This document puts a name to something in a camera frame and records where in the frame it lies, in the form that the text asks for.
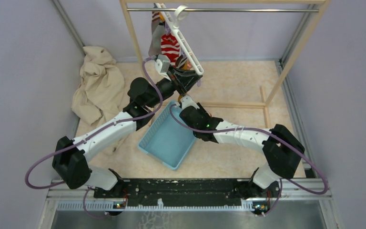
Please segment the mustard yellow sock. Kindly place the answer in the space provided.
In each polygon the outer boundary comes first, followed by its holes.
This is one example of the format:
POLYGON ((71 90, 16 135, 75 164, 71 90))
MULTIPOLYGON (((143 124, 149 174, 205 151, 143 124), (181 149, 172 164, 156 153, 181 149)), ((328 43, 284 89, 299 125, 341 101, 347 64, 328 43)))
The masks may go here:
POLYGON ((187 57, 179 57, 176 61, 176 73, 175 73, 175 79, 176 79, 176 87, 177 92, 179 93, 178 96, 178 102, 180 102, 180 99, 187 95, 188 91, 191 89, 191 83, 192 83, 192 73, 193 70, 191 70, 192 66, 190 62, 188 61, 187 57))

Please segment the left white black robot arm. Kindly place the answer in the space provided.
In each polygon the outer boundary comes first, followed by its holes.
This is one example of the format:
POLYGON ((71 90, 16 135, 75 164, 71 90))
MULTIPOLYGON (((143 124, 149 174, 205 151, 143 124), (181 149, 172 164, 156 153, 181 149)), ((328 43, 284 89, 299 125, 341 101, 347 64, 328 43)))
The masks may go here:
POLYGON ((135 78, 127 93, 129 104, 114 118, 84 135, 74 139, 63 137, 57 142, 52 167, 69 189, 98 187, 113 198, 123 193, 122 178, 114 170, 90 166, 88 162, 111 144, 147 125, 156 105, 174 92, 187 93, 202 78, 194 70, 172 66, 168 67, 166 75, 171 79, 163 78, 157 83, 135 78))

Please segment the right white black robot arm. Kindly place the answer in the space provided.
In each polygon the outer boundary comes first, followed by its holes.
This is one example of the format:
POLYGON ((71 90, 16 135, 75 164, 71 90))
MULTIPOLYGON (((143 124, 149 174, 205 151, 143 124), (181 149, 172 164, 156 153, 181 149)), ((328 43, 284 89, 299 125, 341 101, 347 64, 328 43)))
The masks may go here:
POLYGON ((261 197, 276 180, 292 179, 305 148, 284 125, 259 129, 232 124, 210 116, 203 108, 189 106, 179 117, 193 135, 205 142, 232 144, 257 151, 266 163, 258 168, 249 184, 252 195, 261 197))

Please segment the white plastic clip hanger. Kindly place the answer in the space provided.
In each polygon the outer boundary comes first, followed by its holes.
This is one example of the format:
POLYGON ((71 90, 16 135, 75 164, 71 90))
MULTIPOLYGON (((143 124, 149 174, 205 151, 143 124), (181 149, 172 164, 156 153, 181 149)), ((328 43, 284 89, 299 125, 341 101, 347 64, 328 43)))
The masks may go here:
POLYGON ((177 9, 172 10, 174 13, 173 16, 167 11, 166 6, 163 3, 155 3, 155 8, 159 10, 161 15, 165 17, 165 23, 170 29, 170 34, 177 40, 179 44, 180 53, 183 53, 187 59, 187 62, 190 63, 191 67, 196 71, 198 75, 203 75, 204 69, 201 66, 200 62, 196 58, 194 52, 192 51, 190 45, 186 41, 184 35, 180 31, 180 22, 187 17, 189 7, 187 5, 180 5, 177 9))

